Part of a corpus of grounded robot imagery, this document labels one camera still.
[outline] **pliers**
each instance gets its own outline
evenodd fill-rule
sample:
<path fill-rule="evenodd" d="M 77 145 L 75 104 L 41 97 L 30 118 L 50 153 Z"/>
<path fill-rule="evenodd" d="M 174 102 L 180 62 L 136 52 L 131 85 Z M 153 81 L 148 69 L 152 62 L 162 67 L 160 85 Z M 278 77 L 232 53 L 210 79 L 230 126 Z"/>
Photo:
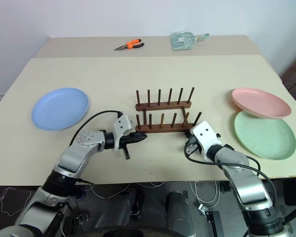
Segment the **pliers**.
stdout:
<path fill-rule="evenodd" d="M 121 47 L 118 47 L 114 50 L 122 50 L 122 49 L 131 49 L 131 48 L 140 48 L 140 47 L 143 47 L 144 46 L 144 43 L 140 43 L 140 44 L 136 44 L 136 43 L 139 43 L 141 42 L 142 40 L 141 39 L 135 39 L 135 40 L 132 40 L 130 42 L 127 42 L 125 45 L 122 45 Z"/>

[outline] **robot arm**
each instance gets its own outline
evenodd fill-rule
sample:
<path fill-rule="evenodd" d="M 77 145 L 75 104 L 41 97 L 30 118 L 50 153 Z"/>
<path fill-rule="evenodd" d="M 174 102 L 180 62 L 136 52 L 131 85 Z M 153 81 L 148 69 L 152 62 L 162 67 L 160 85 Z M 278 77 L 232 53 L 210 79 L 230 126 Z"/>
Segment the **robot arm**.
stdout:
<path fill-rule="evenodd" d="M 40 237 L 54 236 L 63 219 L 60 211 L 69 199 L 74 185 L 90 158 L 104 149 L 123 148 L 129 158 L 126 144 L 144 140 L 143 133 L 133 132 L 127 115 L 122 115 L 114 123 L 114 131 L 83 131 L 77 135 L 53 168 L 43 186 L 39 187 L 14 226 L 0 231 L 0 237 Z"/>
<path fill-rule="evenodd" d="M 231 146 L 222 146 L 218 136 L 204 121 L 191 129 L 192 136 L 186 143 L 185 155 L 188 157 L 197 149 L 208 162 L 249 165 L 246 155 L 235 151 Z M 219 165 L 230 181 L 239 208 L 242 211 L 251 237 L 288 237 L 278 217 L 272 200 L 260 178 L 251 170 Z"/>

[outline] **green plate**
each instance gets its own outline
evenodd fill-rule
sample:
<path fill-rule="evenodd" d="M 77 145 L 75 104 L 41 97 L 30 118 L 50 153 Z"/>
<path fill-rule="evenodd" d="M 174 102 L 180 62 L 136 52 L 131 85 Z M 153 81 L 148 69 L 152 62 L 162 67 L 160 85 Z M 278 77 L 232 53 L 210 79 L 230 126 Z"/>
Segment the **green plate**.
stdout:
<path fill-rule="evenodd" d="M 235 119 L 239 141 L 253 154 L 267 159 L 287 159 L 296 148 L 292 129 L 282 119 L 258 118 L 245 111 Z"/>

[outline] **white wall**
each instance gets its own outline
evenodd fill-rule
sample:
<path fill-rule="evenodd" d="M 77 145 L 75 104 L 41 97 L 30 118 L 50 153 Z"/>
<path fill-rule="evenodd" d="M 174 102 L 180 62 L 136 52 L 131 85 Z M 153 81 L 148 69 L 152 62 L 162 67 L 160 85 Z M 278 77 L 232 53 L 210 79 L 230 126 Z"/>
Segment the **white wall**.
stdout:
<path fill-rule="evenodd" d="M 277 73 L 296 58 L 296 0 L 0 0 L 0 94 L 47 37 L 247 35 Z"/>

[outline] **pink plate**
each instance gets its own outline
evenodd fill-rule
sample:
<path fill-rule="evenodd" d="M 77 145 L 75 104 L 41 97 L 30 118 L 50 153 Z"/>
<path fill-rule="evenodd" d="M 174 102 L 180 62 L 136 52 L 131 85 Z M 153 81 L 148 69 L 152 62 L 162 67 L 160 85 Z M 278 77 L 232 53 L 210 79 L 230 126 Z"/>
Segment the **pink plate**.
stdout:
<path fill-rule="evenodd" d="M 263 90 L 238 88 L 232 100 L 248 113 L 266 119 L 282 119 L 292 113 L 291 107 L 281 98 Z"/>

